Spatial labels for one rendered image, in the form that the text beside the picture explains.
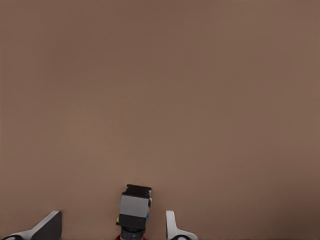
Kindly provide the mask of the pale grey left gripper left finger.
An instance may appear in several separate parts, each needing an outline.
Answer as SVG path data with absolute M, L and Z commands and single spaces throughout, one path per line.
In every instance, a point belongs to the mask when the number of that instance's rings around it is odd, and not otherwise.
M 55 210 L 33 228 L 12 233 L 1 240 L 61 240 L 61 237 L 62 211 Z

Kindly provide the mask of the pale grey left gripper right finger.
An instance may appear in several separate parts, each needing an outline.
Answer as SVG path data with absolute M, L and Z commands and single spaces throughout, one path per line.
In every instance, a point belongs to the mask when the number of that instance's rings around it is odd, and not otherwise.
M 166 240 L 198 240 L 198 237 L 177 227 L 176 217 L 173 210 L 167 210 L 166 214 Z

